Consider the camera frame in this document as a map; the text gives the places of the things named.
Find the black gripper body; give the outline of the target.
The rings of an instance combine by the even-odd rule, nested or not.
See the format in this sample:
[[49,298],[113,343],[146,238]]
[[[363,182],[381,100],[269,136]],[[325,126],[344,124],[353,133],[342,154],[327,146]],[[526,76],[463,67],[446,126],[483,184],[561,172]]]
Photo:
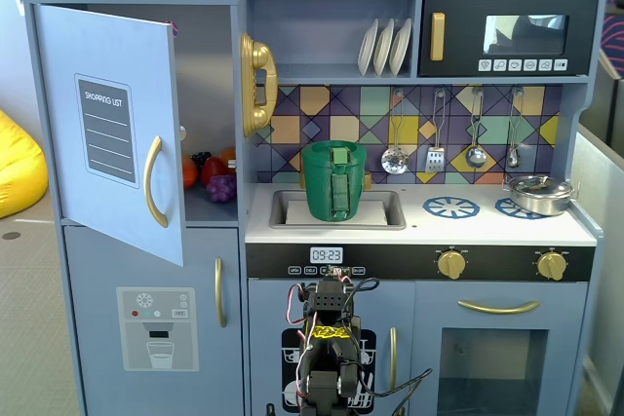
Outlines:
[[361,320],[354,314],[353,301],[346,304],[354,286],[336,278],[321,279],[302,290],[302,332],[316,338],[361,337]]

